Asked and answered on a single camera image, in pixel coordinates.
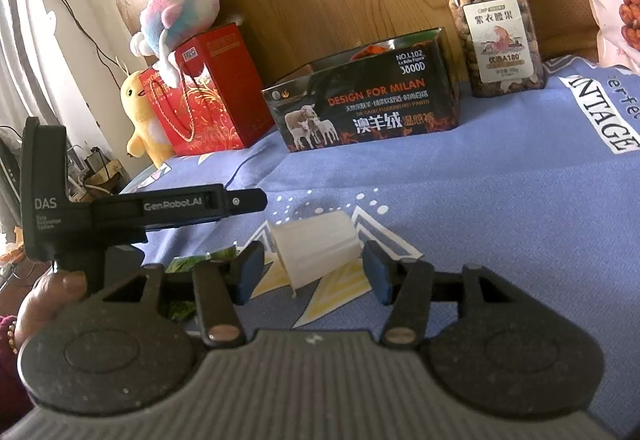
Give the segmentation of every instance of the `maroon sleeve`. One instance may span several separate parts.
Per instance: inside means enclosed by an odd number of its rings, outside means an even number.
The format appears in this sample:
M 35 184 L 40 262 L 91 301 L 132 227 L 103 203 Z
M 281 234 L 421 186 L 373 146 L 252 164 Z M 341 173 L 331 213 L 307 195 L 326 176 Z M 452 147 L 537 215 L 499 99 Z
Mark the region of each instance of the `maroon sleeve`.
M 33 407 L 18 376 L 18 356 L 9 347 L 9 326 L 15 317 L 0 317 L 0 432 Z

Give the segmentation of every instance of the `jar of nuts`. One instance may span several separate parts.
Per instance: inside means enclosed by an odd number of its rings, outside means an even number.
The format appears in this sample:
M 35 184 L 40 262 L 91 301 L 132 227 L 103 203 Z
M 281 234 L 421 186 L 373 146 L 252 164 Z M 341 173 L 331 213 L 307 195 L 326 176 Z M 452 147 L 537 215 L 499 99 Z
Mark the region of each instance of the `jar of nuts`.
M 448 0 L 474 96 L 545 86 L 527 0 Z

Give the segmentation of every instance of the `yellow plush toy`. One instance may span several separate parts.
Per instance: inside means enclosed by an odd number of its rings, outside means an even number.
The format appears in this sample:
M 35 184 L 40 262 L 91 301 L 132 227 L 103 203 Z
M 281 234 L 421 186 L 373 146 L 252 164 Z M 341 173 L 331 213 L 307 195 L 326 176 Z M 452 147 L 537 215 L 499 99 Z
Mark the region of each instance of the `yellow plush toy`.
M 127 153 L 140 158 L 146 152 L 159 168 L 175 155 L 175 152 L 146 97 L 145 89 L 140 82 L 140 73 L 142 72 L 131 73 L 120 89 L 124 111 L 136 128 L 127 143 Z

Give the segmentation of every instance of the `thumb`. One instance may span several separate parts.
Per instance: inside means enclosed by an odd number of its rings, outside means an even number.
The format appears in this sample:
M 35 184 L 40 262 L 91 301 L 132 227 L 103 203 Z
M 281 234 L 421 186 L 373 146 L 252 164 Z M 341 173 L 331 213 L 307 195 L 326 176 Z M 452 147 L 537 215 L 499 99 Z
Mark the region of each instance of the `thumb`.
M 67 304 L 79 301 L 85 292 L 82 271 L 58 271 L 42 277 L 20 305 L 15 324 L 16 348 L 50 323 Z

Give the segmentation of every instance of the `white paper roll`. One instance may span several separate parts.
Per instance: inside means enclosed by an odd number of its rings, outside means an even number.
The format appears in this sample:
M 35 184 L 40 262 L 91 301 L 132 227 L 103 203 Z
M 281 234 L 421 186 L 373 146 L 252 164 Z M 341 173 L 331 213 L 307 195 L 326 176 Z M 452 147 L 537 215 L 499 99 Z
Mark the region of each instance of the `white paper roll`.
M 343 211 L 271 227 L 276 252 L 293 290 L 360 257 L 351 218 Z

